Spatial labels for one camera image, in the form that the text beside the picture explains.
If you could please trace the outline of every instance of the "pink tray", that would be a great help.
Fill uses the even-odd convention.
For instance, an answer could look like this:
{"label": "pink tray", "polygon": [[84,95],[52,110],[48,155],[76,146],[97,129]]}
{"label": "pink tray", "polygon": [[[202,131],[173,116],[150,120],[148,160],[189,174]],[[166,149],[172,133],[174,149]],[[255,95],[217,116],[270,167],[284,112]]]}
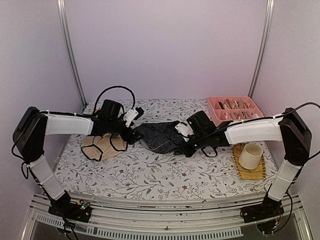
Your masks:
{"label": "pink tray", "polygon": [[[239,101],[243,103],[241,108],[238,104]],[[225,105],[227,109],[222,109],[219,102]],[[254,119],[254,116],[264,116],[248,96],[211,96],[208,98],[208,112],[216,126],[226,121],[249,120]]]}

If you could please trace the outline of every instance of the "folded cloth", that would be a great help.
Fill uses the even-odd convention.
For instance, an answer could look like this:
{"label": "folded cloth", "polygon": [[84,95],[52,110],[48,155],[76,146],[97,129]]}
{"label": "folded cloth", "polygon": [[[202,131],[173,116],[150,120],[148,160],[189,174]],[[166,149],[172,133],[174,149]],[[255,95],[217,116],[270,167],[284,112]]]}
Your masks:
{"label": "folded cloth", "polygon": [[157,154],[167,154],[185,142],[175,129],[178,123],[180,122],[143,123],[134,130],[144,135],[140,142],[146,149]]}
{"label": "folded cloth", "polygon": [[81,151],[90,160],[101,161],[117,156],[127,149],[127,143],[118,135],[86,136]]}

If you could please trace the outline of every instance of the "robotic arm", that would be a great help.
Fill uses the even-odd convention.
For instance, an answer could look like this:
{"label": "robotic arm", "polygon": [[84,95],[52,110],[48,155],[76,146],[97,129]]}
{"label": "robotic arm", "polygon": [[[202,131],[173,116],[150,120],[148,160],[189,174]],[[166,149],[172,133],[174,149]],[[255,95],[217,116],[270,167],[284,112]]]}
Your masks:
{"label": "robotic arm", "polygon": [[35,181],[43,188],[51,202],[49,213],[88,222],[91,208],[88,202],[71,203],[69,194],[60,185],[44,156],[45,136],[57,134],[80,134],[103,136],[120,135],[132,145],[143,136],[132,130],[132,121],[144,111],[137,107],[118,117],[123,106],[112,100],[105,100],[101,110],[93,115],[76,113],[41,112],[29,107],[13,133],[14,146],[19,150]]}
{"label": "robotic arm", "polygon": [[180,151],[190,157],[197,149],[226,147],[254,141],[282,141],[284,161],[261,204],[244,207],[241,216],[245,223],[259,221],[283,214],[281,199],[297,180],[302,167],[310,159],[312,134],[293,108],[281,115],[240,122],[223,122],[216,127],[203,111],[187,119],[187,124],[176,126],[185,139]]}

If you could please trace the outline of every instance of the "woven bamboo mat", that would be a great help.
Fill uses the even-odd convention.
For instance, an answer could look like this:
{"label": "woven bamboo mat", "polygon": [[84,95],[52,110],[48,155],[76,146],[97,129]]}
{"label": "woven bamboo mat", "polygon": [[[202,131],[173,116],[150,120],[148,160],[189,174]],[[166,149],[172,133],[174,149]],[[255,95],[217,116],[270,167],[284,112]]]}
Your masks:
{"label": "woven bamboo mat", "polygon": [[242,150],[244,149],[245,144],[240,143],[236,144],[232,147],[232,156],[235,162],[236,169],[239,173],[239,177],[241,180],[259,180],[266,178],[266,164],[264,156],[261,156],[261,161],[256,169],[248,170],[243,168],[239,164],[239,157],[241,155]]}

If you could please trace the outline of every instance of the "beige bag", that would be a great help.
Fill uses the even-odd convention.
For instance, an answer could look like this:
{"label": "beige bag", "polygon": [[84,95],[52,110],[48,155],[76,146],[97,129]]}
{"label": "beige bag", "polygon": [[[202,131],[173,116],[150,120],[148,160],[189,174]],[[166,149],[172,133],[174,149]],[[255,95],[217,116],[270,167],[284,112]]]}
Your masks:
{"label": "beige bag", "polygon": [[83,139],[81,151],[88,159],[100,162],[126,151],[127,146],[127,143],[118,135],[86,136]]}

